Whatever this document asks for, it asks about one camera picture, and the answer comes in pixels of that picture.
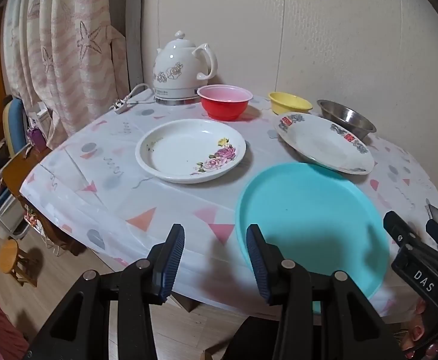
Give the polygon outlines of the right hand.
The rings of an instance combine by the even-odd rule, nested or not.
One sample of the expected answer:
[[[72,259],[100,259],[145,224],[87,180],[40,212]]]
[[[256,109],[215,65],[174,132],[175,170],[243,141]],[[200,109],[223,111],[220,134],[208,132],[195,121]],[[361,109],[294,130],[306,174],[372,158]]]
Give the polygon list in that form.
[[[407,351],[415,347],[421,339],[429,338],[437,329],[438,316],[425,300],[419,298],[412,319],[407,325],[405,336],[401,340],[401,350]],[[438,359],[438,340],[430,344],[423,359]]]

